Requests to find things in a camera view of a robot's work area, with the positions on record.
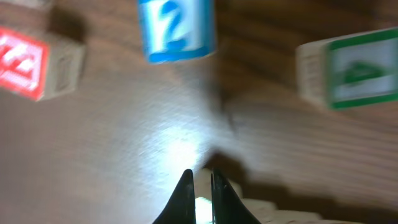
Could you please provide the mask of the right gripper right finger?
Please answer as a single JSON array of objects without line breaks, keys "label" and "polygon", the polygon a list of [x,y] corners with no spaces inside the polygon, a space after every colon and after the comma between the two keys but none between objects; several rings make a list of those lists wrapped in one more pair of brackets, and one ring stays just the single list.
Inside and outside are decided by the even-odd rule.
[{"label": "right gripper right finger", "polygon": [[214,224],[260,224],[218,169],[211,174],[211,201]]}]

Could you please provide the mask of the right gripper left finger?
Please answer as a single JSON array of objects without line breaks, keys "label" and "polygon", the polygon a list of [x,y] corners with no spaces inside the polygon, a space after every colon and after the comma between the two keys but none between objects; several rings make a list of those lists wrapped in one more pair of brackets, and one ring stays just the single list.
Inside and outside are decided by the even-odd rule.
[{"label": "right gripper left finger", "polygon": [[186,169],[153,224],[196,224],[193,171]]}]

